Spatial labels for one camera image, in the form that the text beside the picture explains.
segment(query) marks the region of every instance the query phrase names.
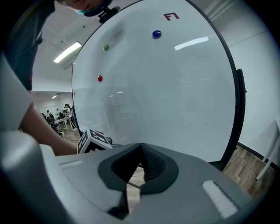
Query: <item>white wall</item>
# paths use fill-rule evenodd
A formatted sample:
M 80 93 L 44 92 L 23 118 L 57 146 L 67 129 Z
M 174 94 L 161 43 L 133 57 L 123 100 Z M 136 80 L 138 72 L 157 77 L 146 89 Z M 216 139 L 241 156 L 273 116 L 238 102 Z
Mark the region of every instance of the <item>white wall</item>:
M 32 96 L 34 105 L 37 107 L 37 109 L 40 111 L 40 113 L 43 113 L 47 115 L 47 110 L 49 110 L 52 115 L 56 118 L 56 109 L 63 109 L 60 105 L 60 99 L 54 98 L 51 99 L 49 96 Z
M 72 95 L 66 94 L 51 99 L 51 96 L 32 96 L 33 102 L 40 113 L 47 115 L 49 110 L 52 115 L 57 118 L 56 109 L 65 110 L 64 105 L 67 103 L 70 107 L 73 107 Z
M 244 2 L 216 20 L 245 80 L 246 111 L 239 142 L 265 156 L 273 146 L 280 117 L 280 51 L 258 15 Z M 280 165 L 279 156 L 273 162 Z
M 72 69 L 64 70 L 59 64 L 53 62 L 57 55 L 57 49 L 46 42 L 38 47 L 33 66 L 33 91 L 72 91 Z
M 69 104 L 70 107 L 73 107 L 73 99 L 71 95 L 61 96 L 60 97 L 60 107 L 64 107 L 65 104 Z

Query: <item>white panel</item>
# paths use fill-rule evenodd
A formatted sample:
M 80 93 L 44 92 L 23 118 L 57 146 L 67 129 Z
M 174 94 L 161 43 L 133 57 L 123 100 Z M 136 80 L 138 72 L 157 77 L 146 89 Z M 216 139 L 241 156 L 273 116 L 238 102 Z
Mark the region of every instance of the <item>white panel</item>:
M 174 12 L 179 19 L 168 21 L 164 14 Z M 152 38 L 155 30 L 161 38 Z M 144 0 L 107 21 L 77 56 L 72 85 L 82 131 L 206 161 L 219 161 L 227 147 L 235 116 L 231 66 L 215 31 L 185 0 Z
M 68 168 L 80 166 L 80 165 L 82 165 L 82 164 L 84 164 L 82 161 L 76 160 L 76 161 L 73 161 L 73 162 L 60 164 L 60 167 L 61 167 L 62 169 L 68 169 Z
M 231 202 L 232 199 L 228 198 L 213 181 L 205 181 L 202 187 L 211 198 L 223 219 L 232 216 L 238 211 L 237 207 Z

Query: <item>ceiling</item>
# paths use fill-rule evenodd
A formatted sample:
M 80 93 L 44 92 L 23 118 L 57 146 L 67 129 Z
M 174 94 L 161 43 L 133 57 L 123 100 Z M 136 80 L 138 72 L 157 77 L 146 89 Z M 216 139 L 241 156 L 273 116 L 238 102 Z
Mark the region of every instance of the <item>ceiling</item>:
M 138 0 L 114 0 L 110 7 L 124 8 Z M 238 0 L 192 0 L 202 11 L 215 20 Z M 60 63 L 53 60 L 76 41 L 82 45 L 100 26 L 99 18 L 86 17 L 55 3 L 56 11 L 47 19 L 43 29 L 43 43 L 39 46 L 33 67 L 33 89 L 36 91 L 70 92 L 72 63 L 76 50 Z
M 43 96 L 43 97 L 53 97 L 55 95 L 57 95 L 60 92 L 50 92 L 50 91 L 31 91 L 31 95 L 32 96 Z M 65 96 L 71 96 L 72 93 L 70 92 L 65 92 L 63 93 L 63 95 Z

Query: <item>red logo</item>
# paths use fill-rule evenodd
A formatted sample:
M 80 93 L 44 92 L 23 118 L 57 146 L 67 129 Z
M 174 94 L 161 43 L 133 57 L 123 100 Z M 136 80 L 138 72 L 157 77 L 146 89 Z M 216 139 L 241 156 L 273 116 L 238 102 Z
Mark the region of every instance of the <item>red logo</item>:
M 177 14 L 176 14 L 175 12 L 173 12 L 173 13 L 168 13 L 168 14 L 164 14 L 165 18 L 166 18 L 168 21 L 171 20 L 171 19 L 170 19 L 171 15 L 174 15 L 176 19 L 179 19 L 179 16 L 177 16 Z

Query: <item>person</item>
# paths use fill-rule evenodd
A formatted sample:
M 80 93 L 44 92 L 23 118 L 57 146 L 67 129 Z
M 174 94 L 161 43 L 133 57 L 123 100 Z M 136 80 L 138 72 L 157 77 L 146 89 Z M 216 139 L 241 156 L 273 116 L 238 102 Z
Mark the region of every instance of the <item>person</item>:
M 103 0 L 56 0 L 59 4 L 76 10 L 79 13 L 94 11 L 101 7 Z M 32 90 L 32 68 L 37 53 L 38 45 L 42 43 L 42 27 L 51 13 L 55 11 L 54 0 L 38 0 L 33 4 L 28 17 L 28 26 L 17 23 L 17 34 L 9 36 L 5 45 L 4 53 L 10 67 L 18 79 L 27 89 Z M 54 154 L 70 155 L 77 153 L 77 147 L 61 138 L 48 125 L 45 118 L 32 103 L 24 115 L 20 129 L 31 135 L 39 144 L 49 145 Z
M 45 116 L 45 114 L 42 113 L 42 116 L 43 116 L 43 118 L 44 118 L 46 121 L 48 121 L 47 118 L 46 118 L 46 116 Z
M 46 121 L 47 123 L 49 123 L 48 120 L 47 120 L 47 117 L 46 117 L 45 115 L 43 115 L 43 117 L 44 117 L 45 121 Z
M 77 128 L 76 128 L 76 126 L 75 126 L 75 124 L 74 124 L 74 116 L 73 116 L 73 114 L 72 114 L 72 109 L 71 109 L 71 107 L 69 106 L 69 104 L 65 104 L 65 106 L 64 106 L 66 109 L 67 109 L 67 114 L 68 114 L 68 117 L 70 118 L 69 120 L 70 120 L 70 124 L 71 124 L 71 126 L 72 126 L 72 129 L 73 129 L 73 131 L 76 131 L 77 130 Z
M 58 108 L 56 109 L 56 115 L 58 119 L 61 119 L 61 110 L 59 110 Z
M 50 116 L 49 116 L 49 110 L 47 110 L 47 118 L 50 118 Z

